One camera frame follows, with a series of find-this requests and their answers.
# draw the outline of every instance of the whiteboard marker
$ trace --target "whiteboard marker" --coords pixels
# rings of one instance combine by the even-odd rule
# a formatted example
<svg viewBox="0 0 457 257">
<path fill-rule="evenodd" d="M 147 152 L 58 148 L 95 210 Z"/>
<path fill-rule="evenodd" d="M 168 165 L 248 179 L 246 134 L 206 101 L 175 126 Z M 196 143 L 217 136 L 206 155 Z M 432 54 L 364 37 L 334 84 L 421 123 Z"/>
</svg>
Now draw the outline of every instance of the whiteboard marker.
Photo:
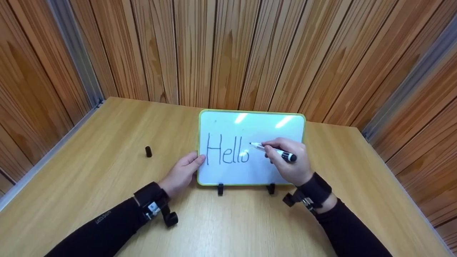
<svg viewBox="0 0 457 257">
<path fill-rule="evenodd" d="M 265 147 L 262 146 L 262 144 L 260 143 L 249 143 L 251 146 L 253 146 L 254 148 L 256 149 L 259 149 L 261 151 L 264 151 L 265 152 Z M 288 161 L 288 162 L 294 162 L 297 160 L 297 156 L 295 154 L 291 154 L 289 152 L 286 152 L 286 151 L 283 151 L 283 150 L 279 150 L 279 149 L 276 149 L 276 148 L 273 148 L 276 152 L 278 152 L 278 154 L 281 155 L 281 157 L 285 160 L 285 161 Z"/>
</svg>

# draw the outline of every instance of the left hand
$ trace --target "left hand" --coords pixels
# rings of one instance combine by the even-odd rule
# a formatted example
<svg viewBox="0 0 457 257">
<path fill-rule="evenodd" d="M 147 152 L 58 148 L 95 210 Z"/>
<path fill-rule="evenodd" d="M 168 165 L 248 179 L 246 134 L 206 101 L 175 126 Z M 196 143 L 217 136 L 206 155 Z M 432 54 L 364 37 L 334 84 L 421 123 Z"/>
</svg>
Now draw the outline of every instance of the left hand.
<svg viewBox="0 0 457 257">
<path fill-rule="evenodd" d="M 175 197 L 192 181 L 194 172 L 205 162 L 206 156 L 188 153 L 179 159 L 168 174 L 158 183 L 170 198 Z"/>
</svg>

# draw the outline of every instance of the hand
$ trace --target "hand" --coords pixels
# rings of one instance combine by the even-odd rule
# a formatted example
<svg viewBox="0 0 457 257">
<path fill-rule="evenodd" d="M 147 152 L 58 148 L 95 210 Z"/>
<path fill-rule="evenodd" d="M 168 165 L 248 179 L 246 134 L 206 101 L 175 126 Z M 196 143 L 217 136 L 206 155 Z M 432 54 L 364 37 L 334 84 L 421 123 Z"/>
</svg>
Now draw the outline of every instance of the hand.
<svg viewBox="0 0 457 257">
<path fill-rule="evenodd" d="M 205 155 L 188 153 L 179 159 L 168 174 L 158 183 L 170 198 L 176 196 L 192 181 L 194 172 L 205 162 Z"/>
<path fill-rule="evenodd" d="M 276 169 L 286 181 L 295 186 L 301 186 L 312 178 L 313 171 L 309 165 L 308 154 L 304 144 L 286 138 L 276 138 L 275 140 L 262 142 L 262 145 L 265 147 L 266 157 L 276 166 Z M 286 162 L 273 147 L 295 154 L 297 160 L 293 163 Z"/>
</svg>

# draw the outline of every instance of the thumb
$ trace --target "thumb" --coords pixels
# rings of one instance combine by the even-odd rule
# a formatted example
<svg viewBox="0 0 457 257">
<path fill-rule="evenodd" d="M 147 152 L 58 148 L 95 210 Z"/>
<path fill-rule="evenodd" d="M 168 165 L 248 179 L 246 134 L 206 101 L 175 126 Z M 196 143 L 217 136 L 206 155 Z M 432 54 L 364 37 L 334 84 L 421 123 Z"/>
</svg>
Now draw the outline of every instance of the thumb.
<svg viewBox="0 0 457 257">
<path fill-rule="evenodd" d="M 186 169 L 188 169 L 190 173 L 194 173 L 205 162 L 205 159 L 205 155 L 199 155 L 193 162 L 186 165 Z"/>
<path fill-rule="evenodd" d="M 287 165 L 281 155 L 279 155 L 278 152 L 276 152 L 270 145 L 265 146 L 265 153 L 279 171 Z"/>
</svg>

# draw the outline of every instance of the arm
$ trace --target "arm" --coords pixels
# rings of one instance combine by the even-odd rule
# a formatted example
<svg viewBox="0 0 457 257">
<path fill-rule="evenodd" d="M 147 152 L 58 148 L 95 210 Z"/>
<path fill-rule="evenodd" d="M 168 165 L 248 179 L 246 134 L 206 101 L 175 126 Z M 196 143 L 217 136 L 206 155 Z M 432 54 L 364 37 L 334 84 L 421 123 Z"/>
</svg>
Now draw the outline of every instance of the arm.
<svg viewBox="0 0 457 257">
<path fill-rule="evenodd" d="M 205 161 L 205 156 L 197 157 L 195 152 L 189 153 L 173 166 L 167 176 L 158 184 L 151 183 L 135 193 L 116 207 L 87 222 L 62 240 L 46 256 L 114 256 L 119 249 L 132 237 L 140 227 L 150 219 L 140 207 L 139 198 L 142 193 L 149 193 L 141 199 L 150 201 L 173 198 L 179 191 L 187 187 L 193 173 Z"/>
<path fill-rule="evenodd" d="M 307 189 L 309 191 L 312 188 L 312 192 L 316 192 L 314 191 L 316 189 L 322 191 L 318 195 L 327 197 L 322 199 L 322 207 L 315 209 L 316 219 L 323 227 L 338 256 L 391 256 L 360 219 L 340 199 L 330 193 L 331 188 L 328 185 L 329 191 L 320 187 L 319 183 L 310 186 L 311 184 L 308 182 L 315 179 L 316 176 L 311 170 L 305 145 L 284 138 L 277 138 L 262 144 L 265 146 L 266 157 L 276 166 L 285 180 L 296 185 L 297 189 L 305 195 Z M 297 155 L 297 161 L 285 162 L 272 147 L 294 153 Z"/>
</svg>

